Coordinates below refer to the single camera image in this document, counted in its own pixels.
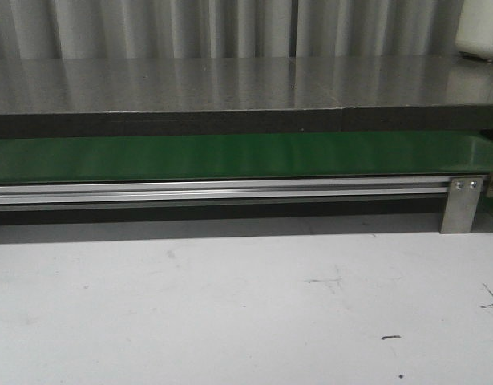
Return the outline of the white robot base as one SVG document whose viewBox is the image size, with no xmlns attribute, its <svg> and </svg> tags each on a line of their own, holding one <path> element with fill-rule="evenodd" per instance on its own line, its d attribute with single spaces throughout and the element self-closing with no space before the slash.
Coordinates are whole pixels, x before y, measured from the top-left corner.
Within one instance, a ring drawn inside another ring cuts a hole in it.
<svg viewBox="0 0 493 385">
<path fill-rule="evenodd" d="M 493 0 L 465 0 L 455 36 L 462 55 L 493 61 Z"/>
</svg>

